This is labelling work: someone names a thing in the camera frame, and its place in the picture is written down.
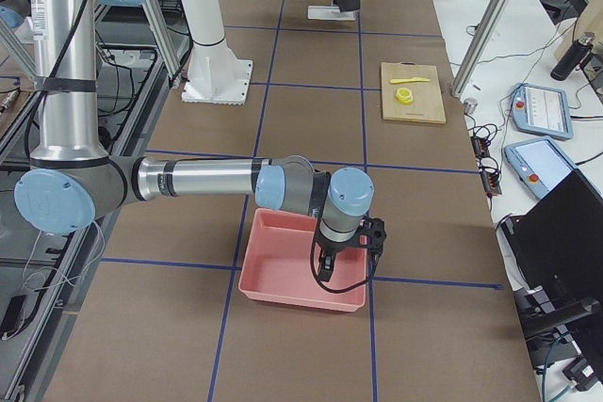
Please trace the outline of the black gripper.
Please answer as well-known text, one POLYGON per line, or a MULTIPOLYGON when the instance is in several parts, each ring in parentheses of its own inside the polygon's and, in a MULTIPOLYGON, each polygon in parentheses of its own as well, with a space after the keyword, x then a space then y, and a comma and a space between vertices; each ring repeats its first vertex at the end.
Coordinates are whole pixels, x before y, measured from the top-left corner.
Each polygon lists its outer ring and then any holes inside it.
POLYGON ((344 249, 359 249, 366 245, 366 240, 359 233, 325 233, 318 230, 317 242, 320 248, 318 258, 318 280, 329 282, 334 273, 336 255, 344 249))

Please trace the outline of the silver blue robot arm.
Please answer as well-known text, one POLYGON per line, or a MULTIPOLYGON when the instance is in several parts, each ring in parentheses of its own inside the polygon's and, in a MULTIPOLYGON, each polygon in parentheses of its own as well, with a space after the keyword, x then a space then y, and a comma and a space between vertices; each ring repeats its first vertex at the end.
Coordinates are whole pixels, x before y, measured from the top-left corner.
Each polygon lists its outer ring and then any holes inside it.
POLYGON ((320 287, 328 287, 336 256, 347 248, 365 249, 367 270, 375 271, 386 234, 383 222, 367 214, 374 187, 359 169, 318 171, 301 156, 159 161, 110 155, 98 136, 98 1, 30 0, 40 142, 14 189, 26 221, 68 234, 131 202, 251 194, 261 207, 317 220, 310 268, 320 287))

